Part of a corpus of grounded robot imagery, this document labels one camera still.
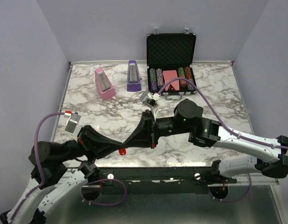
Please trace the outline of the red key fob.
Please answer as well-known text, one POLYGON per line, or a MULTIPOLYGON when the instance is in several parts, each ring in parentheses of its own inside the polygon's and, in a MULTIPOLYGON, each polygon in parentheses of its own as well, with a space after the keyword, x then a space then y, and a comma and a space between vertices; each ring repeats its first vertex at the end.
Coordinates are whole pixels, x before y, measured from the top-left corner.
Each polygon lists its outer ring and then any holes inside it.
POLYGON ((118 150, 120 155, 126 155, 126 149, 125 148, 121 148, 118 150))

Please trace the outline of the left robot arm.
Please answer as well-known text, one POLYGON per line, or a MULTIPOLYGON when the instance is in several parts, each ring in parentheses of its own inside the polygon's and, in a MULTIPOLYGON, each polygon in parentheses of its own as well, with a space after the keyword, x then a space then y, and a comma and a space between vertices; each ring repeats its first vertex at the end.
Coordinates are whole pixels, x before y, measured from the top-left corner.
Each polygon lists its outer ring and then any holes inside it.
POLYGON ((105 137, 90 125, 67 126, 65 132, 72 140, 64 143, 39 141, 34 136, 34 146, 29 156, 34 165, 28 186, 15 207, 1 213, 3 224, 43 224, 45 215, 57 202, 64 199, 74 189, 84 184, 94 184, 101 178, 99 168, 94 164, 96 159, 123 148, 119 141, 105 137), (59 187, 55 185, 67 172, 65 161, 86 156, 78 169, 59 187))

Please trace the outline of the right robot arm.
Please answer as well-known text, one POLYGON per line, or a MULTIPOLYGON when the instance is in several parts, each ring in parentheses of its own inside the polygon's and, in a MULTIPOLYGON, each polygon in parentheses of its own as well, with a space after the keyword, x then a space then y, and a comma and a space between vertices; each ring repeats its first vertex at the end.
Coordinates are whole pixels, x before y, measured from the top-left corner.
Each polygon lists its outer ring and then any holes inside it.
POLYGON ((198 147, 219 147, 243 153, 239 158, 214 161, 210 179, 219 183, 236 175, 261 173, 271 178, 288 175, 288 139, 264 138, 231 129, 221 121, 204 118, 203 108, 189 99, 174 108, 172 117, 157 118, 145 111, 136 129, 123 143, 125 148, 154 148, 161 137, 188 133, 188 142, 198 147))

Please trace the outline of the purple metronome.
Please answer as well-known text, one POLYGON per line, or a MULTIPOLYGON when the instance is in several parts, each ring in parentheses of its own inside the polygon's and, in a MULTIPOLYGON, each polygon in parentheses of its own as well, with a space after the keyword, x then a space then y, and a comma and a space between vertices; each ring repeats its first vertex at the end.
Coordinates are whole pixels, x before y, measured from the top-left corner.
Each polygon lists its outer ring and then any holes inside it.
POLYGON ((139 75, 137 62, 135 60, 129 60, 128 72, 127 72, 127 91, 138 92, 141 90, 142 90, 141 79, 139 75))

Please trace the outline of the pink metronome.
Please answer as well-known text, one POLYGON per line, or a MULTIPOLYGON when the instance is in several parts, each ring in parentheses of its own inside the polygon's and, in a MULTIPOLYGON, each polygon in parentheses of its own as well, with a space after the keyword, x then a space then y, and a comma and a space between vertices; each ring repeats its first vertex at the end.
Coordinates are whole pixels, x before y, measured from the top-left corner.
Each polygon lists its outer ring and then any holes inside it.
POLYGON ((109 100, 116 95, 115 89, 103 69, 95 70, 96 91, 103 101, 109 100))

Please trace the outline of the pink playing card deck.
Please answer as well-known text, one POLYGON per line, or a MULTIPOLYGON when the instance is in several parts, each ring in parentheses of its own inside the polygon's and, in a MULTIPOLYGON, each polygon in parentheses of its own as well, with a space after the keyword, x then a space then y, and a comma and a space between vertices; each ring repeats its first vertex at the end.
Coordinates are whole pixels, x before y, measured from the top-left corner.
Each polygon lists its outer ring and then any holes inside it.
POLYGON ((173 79, 176 79, 178 77, 176 70, 164 70, 163 71, 163 78, 165 81, 165 85, 168 83, 168 85, 165 87, 165 91, 179 91, 179 80, 172 81, 173 79))

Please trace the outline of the black poker chip case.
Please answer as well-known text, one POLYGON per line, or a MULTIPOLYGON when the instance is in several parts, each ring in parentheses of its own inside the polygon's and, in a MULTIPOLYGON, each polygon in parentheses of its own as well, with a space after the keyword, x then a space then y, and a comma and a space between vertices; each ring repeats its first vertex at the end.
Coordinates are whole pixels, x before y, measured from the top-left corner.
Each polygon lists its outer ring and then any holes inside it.
POLYGON ((196 84, 192 70, 197 36, 195 33, 148 34, 146 59, 148 90, 158 92, 176 77, 196 84))

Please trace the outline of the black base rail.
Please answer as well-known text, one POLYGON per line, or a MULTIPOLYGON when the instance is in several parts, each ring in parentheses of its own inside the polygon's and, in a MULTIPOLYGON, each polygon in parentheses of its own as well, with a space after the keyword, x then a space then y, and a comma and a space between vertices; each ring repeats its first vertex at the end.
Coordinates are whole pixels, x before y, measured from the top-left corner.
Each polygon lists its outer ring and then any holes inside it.
POLYGON ((128 194, 207 194, 208 186, 236 183, 232 178, 215 174, 211 167, 100 168, 100 178, 113 175, 120 183, 108 180, 83 186, 81 192, 91 198, 98 195, 128 194))

